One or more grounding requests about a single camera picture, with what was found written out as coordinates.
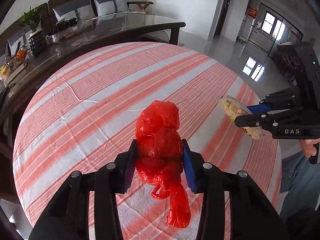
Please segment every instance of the jeans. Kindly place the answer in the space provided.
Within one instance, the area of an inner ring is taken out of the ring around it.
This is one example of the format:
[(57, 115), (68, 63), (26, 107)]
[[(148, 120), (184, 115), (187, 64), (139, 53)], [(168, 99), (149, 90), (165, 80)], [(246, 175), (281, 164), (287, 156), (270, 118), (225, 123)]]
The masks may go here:
[(315, 210), (320, 194), (320, 163), (310, 164), (302, 151), (283, 159), (280, 193), (286, 191), (280, 213), (283, 221), (298, 210)]

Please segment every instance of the white pillow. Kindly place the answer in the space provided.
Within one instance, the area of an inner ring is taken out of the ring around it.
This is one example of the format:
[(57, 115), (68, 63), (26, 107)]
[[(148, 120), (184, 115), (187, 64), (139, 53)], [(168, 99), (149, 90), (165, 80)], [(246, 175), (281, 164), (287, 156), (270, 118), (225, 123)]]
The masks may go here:
[(84, 21), (95, 17), (91, 0), (73, 0), (57, 6), (53, 11), (58, 21), (63, 18), (65, 18), (65, 20), (77, 18), (78, 20)]
[(128, 12), (126, 0), (93, 0), (97, 8), (98, 16), (104, 16), (117, 12)]

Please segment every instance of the person's hand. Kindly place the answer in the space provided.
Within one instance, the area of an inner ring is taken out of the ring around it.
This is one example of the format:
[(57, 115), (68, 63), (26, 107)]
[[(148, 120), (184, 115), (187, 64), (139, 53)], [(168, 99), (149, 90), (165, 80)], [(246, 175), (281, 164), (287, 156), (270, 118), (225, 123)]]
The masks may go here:
[(302, 151), (306, 158), (310, 158), (311, 156), (315, 156), (317, 154), (316, 148), (313, 146), (314, 144), (317, 144), (320, 142), (320, 139), (317, 140), (299, 140)]

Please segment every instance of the potted plant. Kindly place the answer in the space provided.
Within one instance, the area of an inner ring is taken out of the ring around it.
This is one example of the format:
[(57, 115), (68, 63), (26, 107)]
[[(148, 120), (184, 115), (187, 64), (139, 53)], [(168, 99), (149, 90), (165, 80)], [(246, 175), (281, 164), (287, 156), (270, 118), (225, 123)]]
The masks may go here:
[(28, 26), (32, 31), (28, 40), (33, 55), (38, 55), (47, 47), (43, 29), (37, 30), (41, 20), (40, 10), (42, 6), (43, 4), (33, 9), (30, 7), (30, 11), (25, 12), (19, 19), (19, 26)]

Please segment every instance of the pink striped fabric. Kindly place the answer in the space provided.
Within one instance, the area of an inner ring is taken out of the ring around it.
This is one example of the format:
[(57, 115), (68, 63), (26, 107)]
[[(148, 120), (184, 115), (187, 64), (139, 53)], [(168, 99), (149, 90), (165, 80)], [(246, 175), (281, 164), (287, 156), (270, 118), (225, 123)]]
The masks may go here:
[[(245, 105), (255, 93), (216, 60), (170, 44), (134, 42), (107, 46), (71, 61), (52, 75), (31, 100), (21, 120), (13, 156), (17, 192), (32, 225), (74, 170), (97, 171), (126, 151), (136, 118), (154, 100), (179, 107), (179, 134), (193, 151), (223, 171), (246, 170), (274, 205), (281, 179), (278, 141), (265, 132), (259, 141), (237, 128), (218, 104), (223, 94)], [(124, 239), (195, 239), (202, 196), (191, 193), (185, 229), (167, 227), (169, 199), (155, 200), (153, 186), (135, 173), (131, 188), (117, 195)], [(89, 231), (94, 239), (94, 194)], [(226, 234), (230, 206), (226, 197)]]

